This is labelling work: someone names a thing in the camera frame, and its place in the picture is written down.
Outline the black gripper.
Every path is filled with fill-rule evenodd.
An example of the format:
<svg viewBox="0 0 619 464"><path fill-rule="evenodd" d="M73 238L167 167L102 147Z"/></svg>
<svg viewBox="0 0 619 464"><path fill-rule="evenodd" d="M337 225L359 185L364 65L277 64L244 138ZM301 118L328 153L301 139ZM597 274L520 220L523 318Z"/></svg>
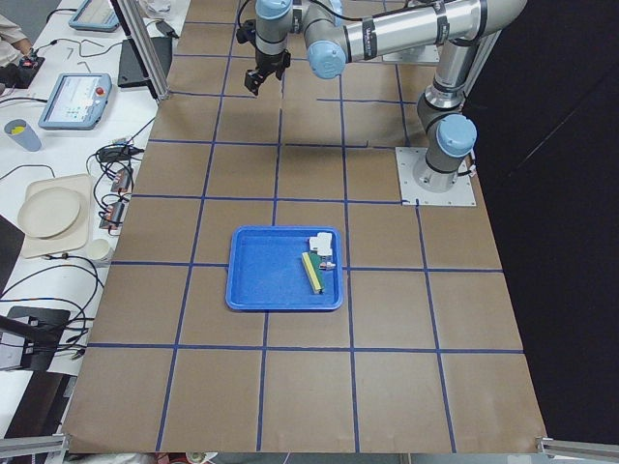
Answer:
<svg viewBox="0 0 619 464"><path fill-rule="evenodd" d="M291 64L291 54L287 49L271 55L257 49L255 51L256 68L247 70L245 73L244 85L254 95L259 95L259 89L266 78L272 73L277 80L282 80L283 75Z"/></svg>

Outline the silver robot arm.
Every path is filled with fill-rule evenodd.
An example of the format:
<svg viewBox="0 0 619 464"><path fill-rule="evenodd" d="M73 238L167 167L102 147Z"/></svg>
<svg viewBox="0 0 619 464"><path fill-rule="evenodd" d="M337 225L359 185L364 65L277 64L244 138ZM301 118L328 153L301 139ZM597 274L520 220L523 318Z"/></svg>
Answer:
<svg viewBox="0 0 619 464"><path fill-rule="evenodd" d="M432 192L451 189L459 167L477 139L474 123L461 115L463 88L474 68L482 39L509 26L523 1L414 1L366 17L343 16L339 1L258 1L256 16L239 22L236 40L254 48L255 67L245 86L256 94L270 75L281 78L290 65L290 34L301 34L313 73L322 79L342 74L346 64L421 45L442 48L434 78L417 103L428 139L417 161L417 185Z"/></svg>

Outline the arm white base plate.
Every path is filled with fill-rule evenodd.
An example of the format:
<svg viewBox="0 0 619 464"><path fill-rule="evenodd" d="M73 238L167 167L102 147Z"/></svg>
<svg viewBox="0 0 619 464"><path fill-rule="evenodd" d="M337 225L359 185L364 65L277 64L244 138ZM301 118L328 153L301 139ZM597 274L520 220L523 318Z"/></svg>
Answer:
<svg viewBox="0 0 619 464"><path fill-rule="evenodd" d="M439 60L440 55L438 47L434 44L411 47L382 56L382 61L385 63L410 64L430 67L436 66L439 63Z"/></svg>
<svg viewBox="0 0 619 464"><path fill-rule="evenodd" d="M476 207L471 176L464 160L452 173L427 165L427 147L396 147L401 203L410 206Z"/></svg>

